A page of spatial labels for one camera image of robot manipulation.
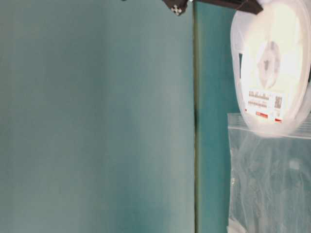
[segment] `black mount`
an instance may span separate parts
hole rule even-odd
[[[168,8],[179,16],[186,11],[188,0],[163,0]],[[263,10],[257,0],[196,0],[209,4],[229,7],[238,11],[249,12],[257,15]]]

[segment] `qr code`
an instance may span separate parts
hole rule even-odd
[[[274,105],[275,108],[280,109],[282,107],[282,97],[277,96],[276,97],[276,103]]]

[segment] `teal background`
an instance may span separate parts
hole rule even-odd
[[[232,9],[196,3],[198,233],[226,233],[230,194],[227,113],[239,112],[230,50]]]
[[[0,2],[0,232],[194,232],[191,6]]]

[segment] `label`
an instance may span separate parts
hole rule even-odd
[[[285,101],[285,95],[282,93],[250,89],[245,102],[245,111],[281,123]]]

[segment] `white plastic object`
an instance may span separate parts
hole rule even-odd
[[[238,103],[257,134],[288,135],[311,110],[311,1],[259,2],[262,12],[237,12],[231,26]]]

